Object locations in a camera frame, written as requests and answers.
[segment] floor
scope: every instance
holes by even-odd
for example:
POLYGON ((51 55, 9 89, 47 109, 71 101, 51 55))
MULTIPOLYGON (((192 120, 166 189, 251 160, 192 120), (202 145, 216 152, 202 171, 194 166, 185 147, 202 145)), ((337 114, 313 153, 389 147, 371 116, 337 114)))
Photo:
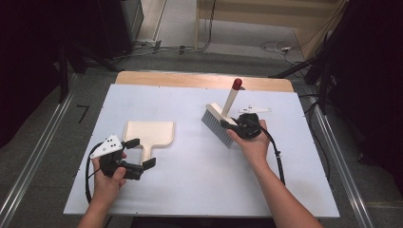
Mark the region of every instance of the floor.
MULTIPOLYGON (((193 45, 195 1, 167 0, 165 3, 163 0, 143 0, 143 2, 144 14, 152 10, 155 13, 150 13, 153 19, 150 19, 152 22, 148 21, 149 26, 144 27, 141 31, 141 41, 152 43, 161 40, 162 46, 174 47, 193 45), (178 19, 177 16, 179 13, 182 16, 181 19, 178 19)), ((202 47, 205 44, 208 21, 201 20, 200 23, 199 46, 202 47)), ((286 55, 281 57, 281 54, 275 50, 276 42, 280 41, 294 44, 297 47, 295 35, 290 28, 214 22, 212 42, 206 52, 211 53, 217 59, 221 58, 225 65, 210 63, 210 67, 198 67, 194 65, 194 61, 208 60, 196 55, 193 57, 189 55, 189 58, 193 58, 192 61, 182 61, 187 57, 181 57, 177 59, 177 62, 171 63, 169 58, 173 58, 175 54, 168 52, 133 60, 134 55, 141 53, 137 51, 131 54, 133 56, 119 59, 115 63, 127 69, 193 72, 210 70, 218 73, 265 77, 290 67, 291 64, 287 61, 304 61, 298 48, 291 48, 286 55), (234 59, 239 59, 240 63, 243 61, 245 66, 232 63, 234 59), (269 69, 263 66, 266 61, 267 65, 271 66, 269 69)), ((298 94, 310 93, 316 89, 314 86, 307 86, 303 83, 301 77, 304 73, 306 70, 297 72, 296 75, 290 77, 298 94)), ((39 151, 37 154, 42 159, 40 165, 38 164, 33 170, 29 187, 21 189, 25 194, 20 199, 21 201, 17 201, 15 211, 9 212, 9 214, 14 214, 14 217, 8 218, 10 220, 4 222, 5 212, 2 209, 0 222, 3 223, 0 223, 1 227, 7 227, 3 226, 4 224, 8 224, 9 227, 51 227, 55 225, 56 227, 74 227, 80 219, 80 217, 63 215, 63 208, 74 179, 74 170, 82 159, 82 150, 86 148, 102 107, 103 96, 106 95, 108 86, 116 78, 116 73, 108 72, 96 65, 89 69, 87 75, 91 75, 91 77, 84 75, 72 77, 71 83, 75 87, 76 94, 71 98, 71 103, 66 104, 67 109, 62 110, 62 107, 57 104, 59 91, 55 89, 29 117, 14 140, 0 148, 0 174, 2 177, 0 196, 2 201, 10 195, 10 188, 18 178, 21 178, 20 174, 24 172, 23 168, 29 160, 29 156, 39 151), (78 123, 84 111, 80 105, 90 105, 91 108, 88 110, 85 120, 78 123), (58 114, 58 111, 59 114, 60 112, 63 114, 63 118, 56 120, 58 126, 56 129, 48 130, 49 120, 54 120, 54 114, 58 114), (42 132, 50 133, 48 144, 44 148, 32 150, 38 142, 44 140, 41 138, 42 132)), ((311 99, 301 98, 301 105, 304 109, 307 109, 311 103, 311 99)), ((353 184, 358 189, 358 195, 363 199, 366 209, 363 213, 368 213, 369 220, 366 220, 367 223, 365 221, 362 223, 357 219, 357 211, 353 210, 351 196, 349 196, 349 183, 343 180, 344 173, 340 172, 336 157, 330 151, 334 143, 323 134, 324 126, 320 121, 323 117, 315 114, 316 116, 312 119, 313 129, 324 148, 322 151, 317 144, 317 150, 325 170, 327 170, 326 160, 329 161, 330 184, 341 215, 340 218, 323 219, 322 224, 325 227, 399 227, 403 222, 401 217, 403 209, 399 202, 403 199, 395 188, 392 177, 377 166, 357 162, 359 151, 356 147, 354 131, 336 109, 329 106, 328 111, 326 119, 336 136, 337 148, 341 151, 342 158, 347 164, 348 173, 354 180, 353 184)), ((116 217, 109 227, 130 227, 131 222, 132 218, 116 217)))

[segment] dustpan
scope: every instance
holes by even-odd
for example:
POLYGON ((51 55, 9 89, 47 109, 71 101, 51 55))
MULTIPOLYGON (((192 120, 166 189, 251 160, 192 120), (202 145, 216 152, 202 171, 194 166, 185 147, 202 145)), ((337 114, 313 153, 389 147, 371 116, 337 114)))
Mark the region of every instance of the dustpan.
POLYGON ((172 143, 174 130, 173 122, 127 122, 124 139, 125 142, 140 139, 143 163, 151 159, 153 147, 164 147, 172 143))

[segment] person's left hand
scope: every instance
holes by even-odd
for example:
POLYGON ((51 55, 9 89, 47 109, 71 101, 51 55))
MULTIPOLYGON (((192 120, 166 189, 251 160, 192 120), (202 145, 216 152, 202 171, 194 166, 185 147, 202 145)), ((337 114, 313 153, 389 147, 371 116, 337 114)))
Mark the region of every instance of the person's left hand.
MULTIPOLYGON (((93 159, 92 164, 94 170, 98 170, 100 168, 100 158, 93 159)), ((125 168, 119 167, 116 169, 112 178, 105 176, 101 170, 96 172, 94 176, 94 195, 91 203, 94 202, 98 207, 109 210, 113 201, 119 195, 119 189, 125 185, 125 168)))

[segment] brush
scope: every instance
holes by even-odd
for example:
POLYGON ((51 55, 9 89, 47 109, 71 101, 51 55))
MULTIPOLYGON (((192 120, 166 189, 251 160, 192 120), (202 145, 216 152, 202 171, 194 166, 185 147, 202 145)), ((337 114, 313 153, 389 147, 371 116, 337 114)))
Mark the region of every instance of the brush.
POLYGON ((229 147, 232 143, 231 138, 229 138, 226 133, 226 128, 221 127, 220 120, 225 120, 230 124, 236 124, 231 118, 228 118, 228 111, 232 106, 232 103, 235 101, 237 97, 238 91, 240 90, 240 86, 242 85, 242 80, 237 78, 234 80, 232 84, 231 91, 229 92, 228 98, 225 102, 225 106, 223 109, 216 104, 210 103, 207 104, 204 115, 201 120, 204 124, 224 143, 227 147, 229 147))

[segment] brush bristles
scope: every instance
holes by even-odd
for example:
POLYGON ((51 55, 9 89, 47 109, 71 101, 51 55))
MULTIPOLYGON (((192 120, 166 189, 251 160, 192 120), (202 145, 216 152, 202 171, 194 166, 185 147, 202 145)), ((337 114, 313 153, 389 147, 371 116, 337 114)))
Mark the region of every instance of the brush bristles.
POLYGON ((224 143, 227 147, 231 145, 232 140, 226 133, 226 129, 220 125, 220 121, 217 120, 213 114, 211 114, 208 110, 205 110, 201 120, 217 137, 219 137, 222 143, 224 143))

